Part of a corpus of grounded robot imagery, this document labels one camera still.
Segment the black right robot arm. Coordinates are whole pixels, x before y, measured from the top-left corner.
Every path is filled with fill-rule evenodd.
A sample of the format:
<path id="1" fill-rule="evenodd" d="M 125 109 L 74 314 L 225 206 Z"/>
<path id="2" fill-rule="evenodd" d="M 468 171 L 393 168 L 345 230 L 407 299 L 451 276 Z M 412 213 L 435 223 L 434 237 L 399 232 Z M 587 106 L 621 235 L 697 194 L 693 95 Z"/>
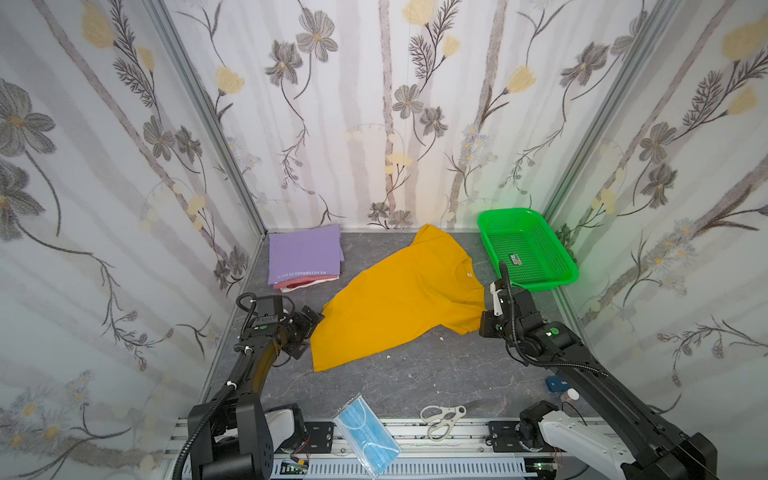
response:
<path id="1" fill-rule="evenodd" d="M 479 333 L 501 338 L 525 365 L 545 368 L 574 388 L 610 426 L 607 436 L 573 420 L 548 401 L 519 416 L 517 438 L 529 449 L 563 450 L 611 479 L 713 479 L 717 449 L 703 434 L 688 435 L 616 379 L 561 322 L 545 321 L 532 294 L 491 285 L 493 307 Z"/>

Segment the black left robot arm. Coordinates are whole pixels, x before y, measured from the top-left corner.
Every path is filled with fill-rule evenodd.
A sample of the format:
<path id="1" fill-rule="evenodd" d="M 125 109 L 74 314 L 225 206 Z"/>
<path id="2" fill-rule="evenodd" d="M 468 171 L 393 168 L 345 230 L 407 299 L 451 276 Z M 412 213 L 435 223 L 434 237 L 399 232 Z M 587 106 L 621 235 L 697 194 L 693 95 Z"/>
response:
<path id="1" fill-rule="evenodd" d="M 190 468 L 193 479 L 268 479 L 275 444 L 261 402 L 270 369 L 280 353 L 298 359 L 324 316 L 305 306 L 287 313 L 248 311 L 230 374 L 212 399 L 192 408 L 187 440 L 171 477 L 181 479 Z"/>

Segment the yellow t-shirt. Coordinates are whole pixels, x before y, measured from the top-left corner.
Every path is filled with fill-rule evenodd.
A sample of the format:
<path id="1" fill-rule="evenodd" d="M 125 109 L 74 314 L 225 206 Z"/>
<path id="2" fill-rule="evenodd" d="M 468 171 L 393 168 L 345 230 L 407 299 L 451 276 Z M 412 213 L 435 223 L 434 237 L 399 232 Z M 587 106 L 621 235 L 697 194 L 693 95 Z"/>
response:
<path id="1" fill-rule="evenodd" d="M 408 247 L 358 274 L 323 307 L 311 338 L 313 368 L 381 353 L 437 326 L 474 332 L 484 310 L 471 257 L 451 235 L 425 225 Z"/>

